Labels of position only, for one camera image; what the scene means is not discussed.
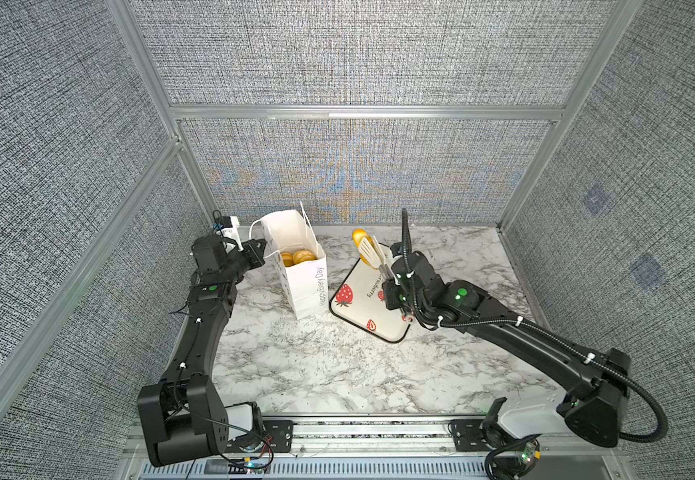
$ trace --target black cable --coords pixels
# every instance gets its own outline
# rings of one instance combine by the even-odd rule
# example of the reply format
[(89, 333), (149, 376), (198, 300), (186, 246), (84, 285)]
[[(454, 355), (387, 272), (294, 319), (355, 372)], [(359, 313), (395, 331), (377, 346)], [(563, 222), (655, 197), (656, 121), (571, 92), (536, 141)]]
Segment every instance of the black cable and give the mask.
[[(190, 356), (190, 351), (193, 350), (193, 346), (196, 344), (196, 339), (198, 338), (198, 332), (199, 332), (200, 328), (201, 328), (201, 324), (199, 323), (198, 327), (196, 328), (196, 336), (193, 337), (193, 341), (190, 345), (190, 349), (188, 349), (187, 356), (185, 357), (185, 360), (183, 361), (183, 363), (185, 363), (186, 365), (188, 362), (188, 358)], [(184, 368), (180, 370), (180, 373), (177, 375), (177, 379), (174, 381), (174, 384), (172, 385), (172, 398), (174, 399), (175, 402), (177, 402), (177, 409), (174, 412), (172, 412), (172, 414), (169, 415), (169, 417), (167, 417), (166, 420), (168, 421), (171, 417), (175, 416), (177, 413), (181, 412), (182, 410), (185, 410), (189, 414), (195, 415), (203, 420), (206, 420), (207, 422), (215, 423), (217, 425), (225, 426), (228, 428), (234, 428), (236, 430), (240, 430), (241, 432), (248, 433), (252, 436), (259, 438), (262, 441), (262, 443), (264, 443), (264, 444), (266, 444), (266, 446), (268, 446), (268, 449), (270, 450), (270, 459), (268, 460), (268, 463), (266, 463), (264, 466), (248, 466), (246, 463), (234, 462), (233, 460), (231, 460), (230, 458), (227, 458), (226, 456), (222, 455), (221, 453), (219, 454), (219, 456), (223, 457), (229, 465), (232, 465), (236, 468), (250, 468), (252, 470), (262, 470), (262, 469), (266, 470), (270, 466), (270, 464), (273, 463), (273, 457), (275, 456), (273, 454), (273, 447), (270, 446), (270, 443), (267, 440), (265, 440), (263, 437), (257, 435), (256, 433), (254, 433), (250, 430), (247, 430), (246, 428), (235, 426), (235, 425), (230, 425), (229, 423), (220, 422), (218, 420), (214, 420), (212, 418), (207, 418), (207, 417), (204, 417), (203, 415), (199, 415), (198, 413), (191, 412), (188, 409), (188, 407), (185, 406), (186, 403), (182, 402), (180, 400), (180, 396), (177, 395), (177, 384), (180, 383), (180, 379), (182, 378), (182, 372), (184, 372), (184, 371), (185, 371)]]
[[(463, 327), (463, 326), (478, 326), (478, 325), (489, 325), (489, 324), (498, 324), (498, 323), (509, 323), (510, 325), (515, 325), (515, 322), (517, 320), (517, 316), (515, 319), (509, 319), (509, 318), (503, 318), (500, 316), (497, 317), (492, 317), (492, 318), (487, 318), (487, 319), (482, 319), (482, 320), (476, 320), (472, 322), (458, 322), (458, 323), (444, 323), (441, 322), (441, 326), (447, 327), (447, 328), (454, 328), (454, 327)], [(557, 343), (558, 345), (562, 346), (566, 351), (571, 353), (573, 356), (576, 356), (580, 360), (588, 360), (587, 354), (582, 353), (575, 349), (571, 342), (568, 341), (567, 339), (563, 338), (562, 336), (558, 336), (553, 332), (550, 332), (548, 330), (545, 330), (543, 327), (536, 325), (534, 322), (521, 322), (519, 325), (519, 328), (525, 328), (527, 330), (531, 330), (533, 332), (539, 333), (540, 335), (544, 336), (545, 338), (552, 340), (553, 342)], [(654, 412), (655, 417), (657, 418), (657, 427), (654, 429), (653, 432), (647, 435), (639, 435), (639, 434), (634, 434), (634, 433), (627, 433), (627, 432), (620, 432), (619, 437), (623, 440), (628, 440), (629, 442), (637, 442), (637, 443), (651, 443), (651, 442), (657, 442), (658, 440), (663, 439), (667, 434), (669, 430), (669, 423), (668, 423), (668, 416), (665, 414), (665, 410), (662, 409), (662, 407), (659, 405), (657, 402), (656, 398), (651, 396), (649, 392), (646, 391), (642, 386), (640, 386), (635, 380), (631, 379), (629, 376), (622, 375), (620, 372), (617, 372), (616, 370), (612, 369), (609, 366), (606, 366), (602, 364), (601, 362), (596, 361), (595, 359), (589, 360), (588, 363), (595, 368), (601, 370), (602, 372), (605, 372), (609, 374), (611, 377), (614, 377), (617, 380), (620, 380), (622, 383), (630, 387), (634, 392), (638, 393), (641, 398), (646, 400), (646, 403), (649, 405), (651, 410)]]
[(222, 220), (222, 212), (219, 210), (212, 211), (212, 218), (214, 219), (214, 225), (212, 225), (217, 230), (221, 230), (224, 225), (220, 223)]
[(169, 314), (170, 314), (170, 315), (173, 315), (173, 314), (175, 314), (175, 313), (181, 313), (181, 312), (185, 309), (186, 306), (188, 306), (188, 301), (187, 301), (187, 300), (185, 301), (185, 305), (183, 305), (182, 308), (179, 308), (178, 310), (175, 310), (175, 311), (173, 311), (173, 312), (169, 312)]
[(188, 477), (190, 476), (191, 472), (193, 471), (193, 467), (196, 466), (196, 460), (193, 460), (193, 463), (190, 464), (190, 468), (188, 468), (188, 475), (185, 475), (185, 480), (188, 480)]
[[(512, 472), (505, 472), (505, 475), (507, 475), (507, 476), (503, 476), (502, 478), (498, 478), (495, 476), (493, 466), (497, 466), (497, 469), (504, 469), (504, 467), (500, 467), (498, 464), (496, 464), (494, 459), (500, 453), (504, 453), (504, 452), (508, 452), (508, 451), (514, 451), (515, 448), (524, 447), (526, 443), (531, 442), (532, 440), (539, 437), (540, 435), (542, 435), (542, 434), (536, 433), (534, 435), (525, 436), (523, 438), (519, 438), (518, 440), (515, 440), (514, 442), (508, 443), (508, 444), (503, 445), (499, 448), (495, 448), (494, 450), (489, 452), (487, 454), (486, 459), (483, 460), (483, 469), (486, 470), (487, 477), (489, 477), (490, 480), (502, 480), (502, 478), (512, 478), (513, 475), (510, 475), (510, 473), (512, 473)], [(530, 469), (530, 467), (528, 469), (524, 469), (522, 472), (517, 472), (516, 475), (523, 476), (526, 473), (528, 473), (529, 469)]]
[(429, 328), (425, 325), (426, 322), (423, 320), (426, 318), (426, 313), (419, 308), (419, 299), (417, 298), (417, 286), (415, 285), (414, 275), (409, 275), (412, 273), (410, 262), (409, 262), (409, 250), (411, 250), (411, 234), (409, 233), (409, 213), (405, 208), (400, 211), (400, 253), (403, 258), (403, 267), (406, 269), (407, 278), (409, 279), (409, 292), (407, 294), (411, 296), (411, 311), (414, 314), (414, 318), (417, 319), (417, 323), (422, 326), (425, 330), (434, 331), (438, 330), (438, 325), (434, 328)]

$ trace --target metal bracket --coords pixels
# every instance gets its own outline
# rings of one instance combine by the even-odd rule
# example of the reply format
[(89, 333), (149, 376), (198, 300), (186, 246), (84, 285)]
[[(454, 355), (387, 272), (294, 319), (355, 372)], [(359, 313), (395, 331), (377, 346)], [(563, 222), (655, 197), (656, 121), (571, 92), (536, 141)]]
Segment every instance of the metal bracket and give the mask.
[[(266, 433), (272, 437), (269, 441), (270, 447), (273, 448), (273, 453), (289, 453), (292, 450), (292, 432), (295, 423), (291, 420), (263, 420)], [(259, 446), (253, 452), (260, 452), (262, 447)], [(226, 453), (239, 453), (240, 448), (235, 441), (230, 441), (227, 444)]]
[(486, 439), (481, 432), (480, 420), (452, 420), (449, 432), (458, 452), (488, 452)]

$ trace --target white cutting board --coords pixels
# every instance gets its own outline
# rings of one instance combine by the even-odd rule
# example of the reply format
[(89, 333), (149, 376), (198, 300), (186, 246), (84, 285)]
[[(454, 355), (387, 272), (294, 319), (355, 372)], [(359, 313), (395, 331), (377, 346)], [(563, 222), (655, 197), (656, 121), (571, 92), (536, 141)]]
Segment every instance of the white cutting board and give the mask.
[[(381, 247), (385, 256), (391, 258), (390, 249), (385, 245)], [(365, 264), (360, 257), (329, 302), (329, 310), (388, 342), (400, 342), (409, 330), (410, 324), (400, 309), (385, 308), (380, 271)]]

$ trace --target white paper bag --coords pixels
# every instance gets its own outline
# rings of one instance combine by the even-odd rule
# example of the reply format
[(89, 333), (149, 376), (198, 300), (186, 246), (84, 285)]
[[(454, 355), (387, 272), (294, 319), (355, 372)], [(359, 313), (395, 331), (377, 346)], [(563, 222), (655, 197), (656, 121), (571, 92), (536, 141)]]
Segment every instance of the white paper bag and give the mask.
[(301, 319), (325, 312), (329, 304), (326, 254), (315, 238), (304, 207), (302, 215), (296, 210), (283, 210), (263, 216), (261, 222), (271, 251), (293, 255), (299, 250), (310, 250), (315, 254), (316, 260), (289, 267), (284, 266), (281, 255), (271, 257), (295, 316)]

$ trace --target vent grille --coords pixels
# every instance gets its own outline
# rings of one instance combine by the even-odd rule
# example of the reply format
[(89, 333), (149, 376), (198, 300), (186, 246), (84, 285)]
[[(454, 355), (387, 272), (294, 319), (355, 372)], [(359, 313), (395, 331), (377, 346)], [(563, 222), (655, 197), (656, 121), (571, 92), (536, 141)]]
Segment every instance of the vent grille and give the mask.
[[(260, 475), (205, 474), (206, 459), (156, 468), (146, 463), (141, 480), (262, 478)], [(265, 478), (486, 478), (483, 457), (452, 458), (276, 458)]]

